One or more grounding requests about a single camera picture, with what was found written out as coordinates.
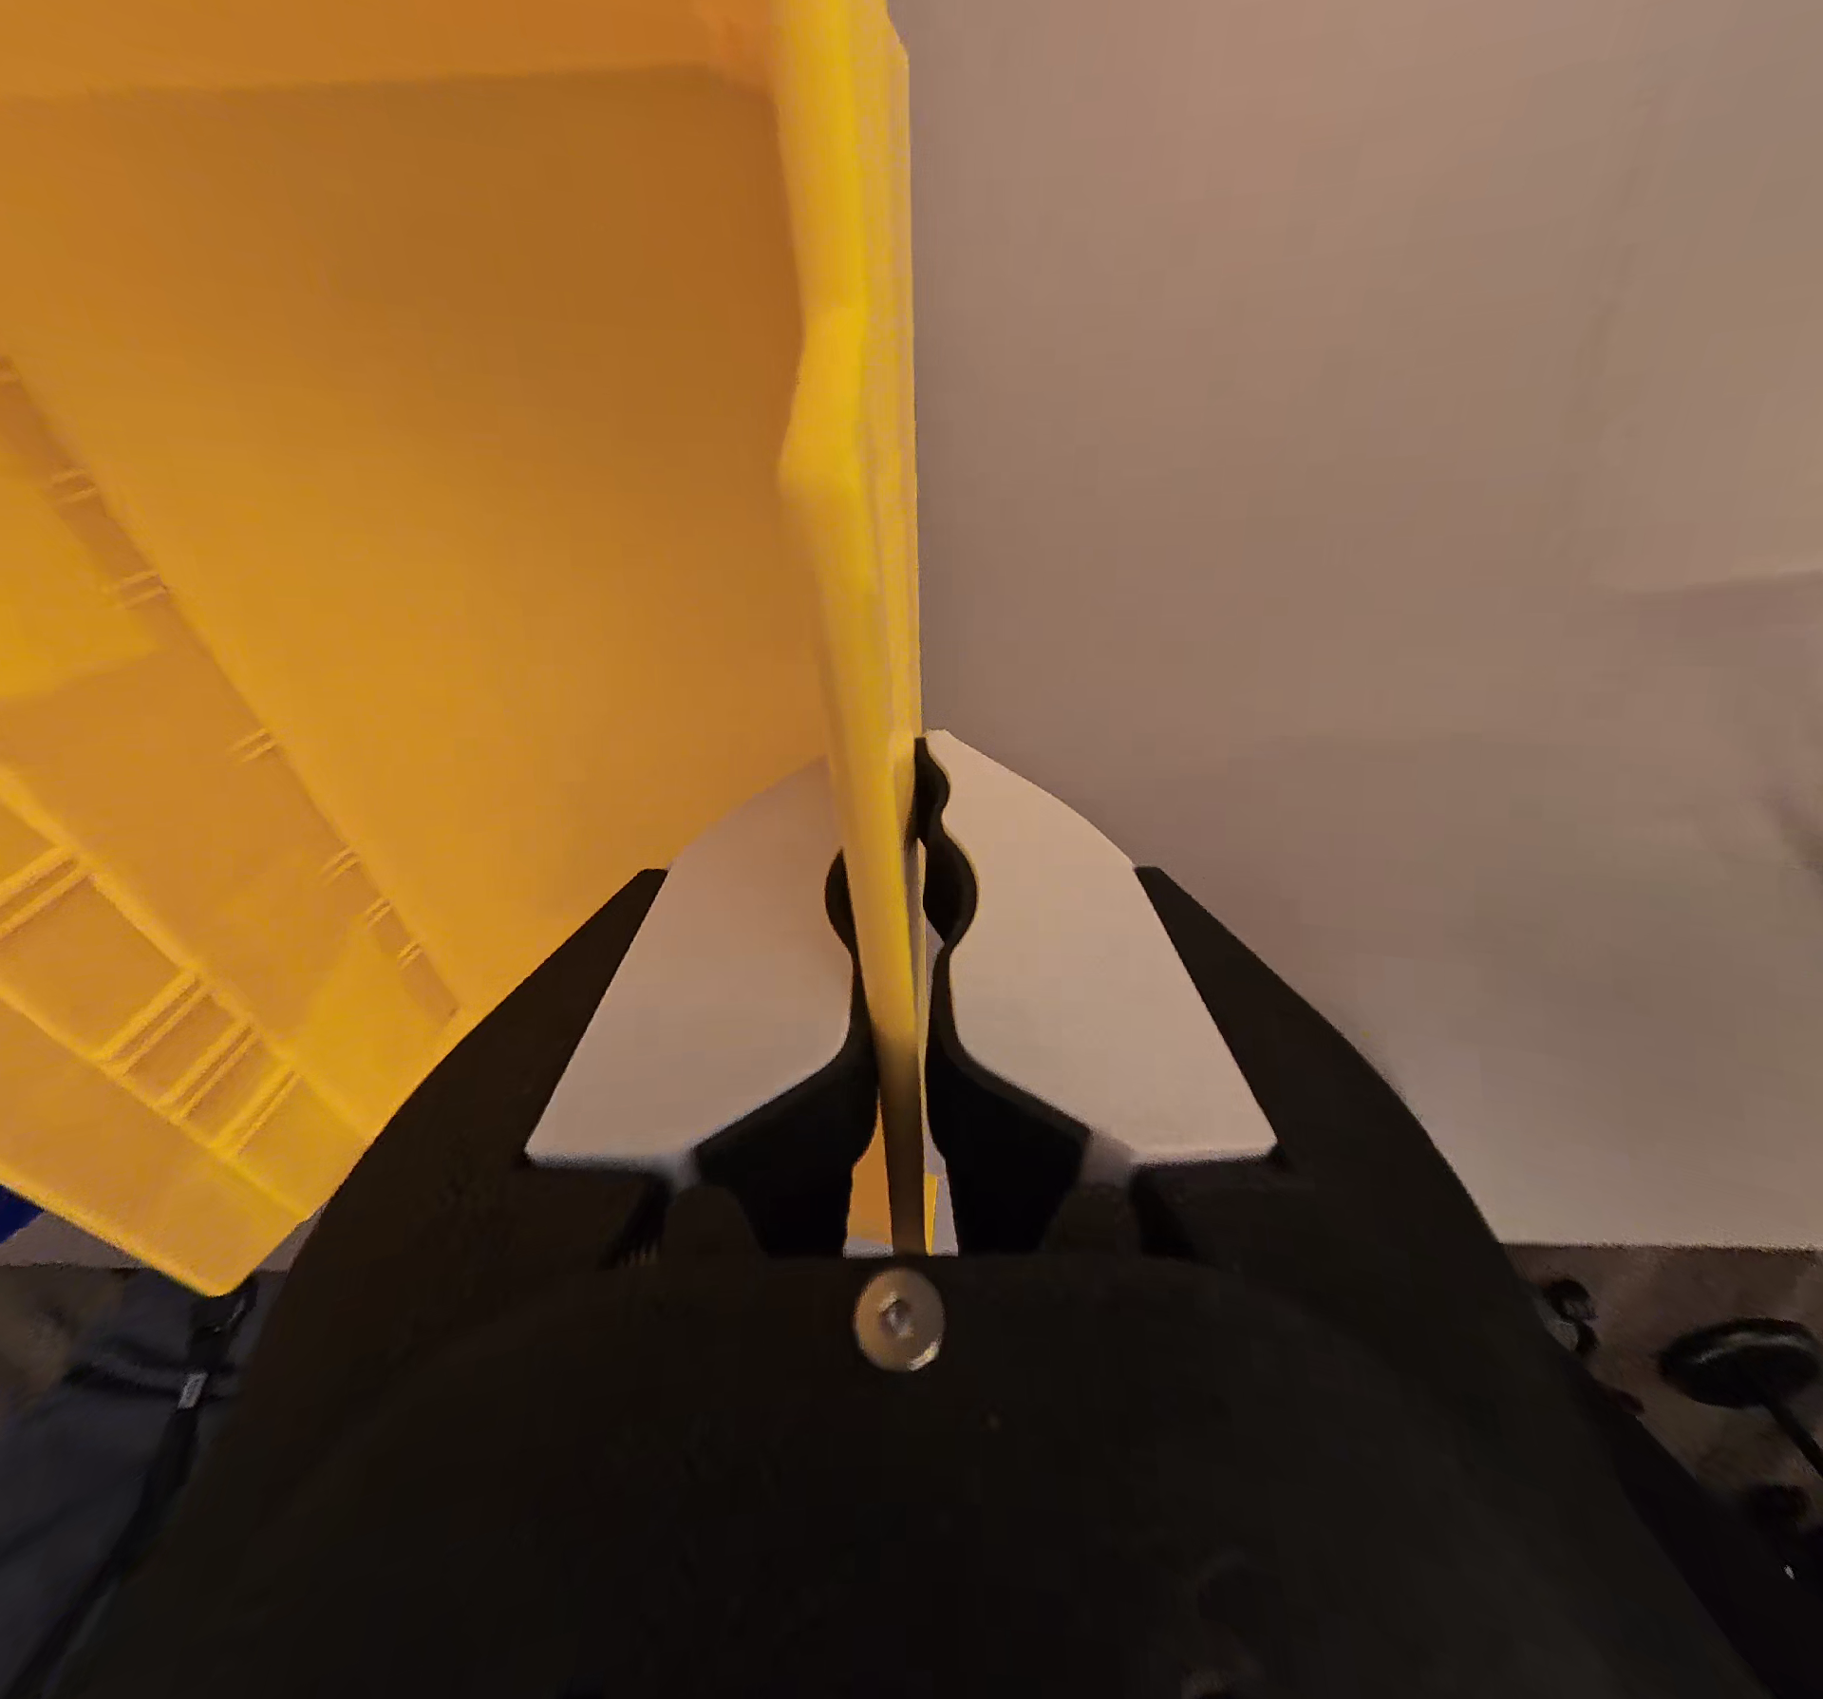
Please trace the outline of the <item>black round base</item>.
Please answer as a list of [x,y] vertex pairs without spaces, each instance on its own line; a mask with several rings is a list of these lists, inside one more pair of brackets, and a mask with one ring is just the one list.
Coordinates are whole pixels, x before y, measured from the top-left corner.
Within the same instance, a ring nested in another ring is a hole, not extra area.
[[1796,1401],[1822,1383],[1822,1344],[1794,1319],[1736,1317],[1665,1344],[1655,1368],[1698,1405],[1765,1413],[1808,1466],[1822,1473],[1822,1446]]

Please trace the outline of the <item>person's dark clothing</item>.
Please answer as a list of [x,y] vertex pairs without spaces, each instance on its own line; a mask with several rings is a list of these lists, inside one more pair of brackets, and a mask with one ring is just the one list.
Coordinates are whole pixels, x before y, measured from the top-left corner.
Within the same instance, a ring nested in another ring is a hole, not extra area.
[[48,1695],[222,1432],[276,1280],[143,1270],[3,1444],[5,1695]]

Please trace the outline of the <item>yellow plastic box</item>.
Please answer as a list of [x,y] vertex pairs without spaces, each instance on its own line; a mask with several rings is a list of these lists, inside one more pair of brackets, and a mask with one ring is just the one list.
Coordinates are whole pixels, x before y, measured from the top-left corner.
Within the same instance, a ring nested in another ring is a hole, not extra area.
[[834,788],[924,1240],[887,0],[5,0],[5,1186],[198,1291]]

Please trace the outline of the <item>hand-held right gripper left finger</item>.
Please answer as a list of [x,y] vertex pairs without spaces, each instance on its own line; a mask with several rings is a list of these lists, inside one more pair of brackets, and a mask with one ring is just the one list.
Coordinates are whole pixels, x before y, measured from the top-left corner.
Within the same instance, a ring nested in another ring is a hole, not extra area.
[[826,763],[687,845],[527,1143],[546,1168],[730,1192],[769,1254],[844,1254],[879,1127]]

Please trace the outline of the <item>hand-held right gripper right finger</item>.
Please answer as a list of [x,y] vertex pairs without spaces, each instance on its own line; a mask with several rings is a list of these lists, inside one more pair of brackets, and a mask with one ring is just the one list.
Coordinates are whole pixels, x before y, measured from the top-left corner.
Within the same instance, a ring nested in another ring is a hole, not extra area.
[[926,1092],[955,1240],[1037,1250],[1082,1186],[1272,1156],[1278,1137],[1141,870],[1047,788],[920,749]]

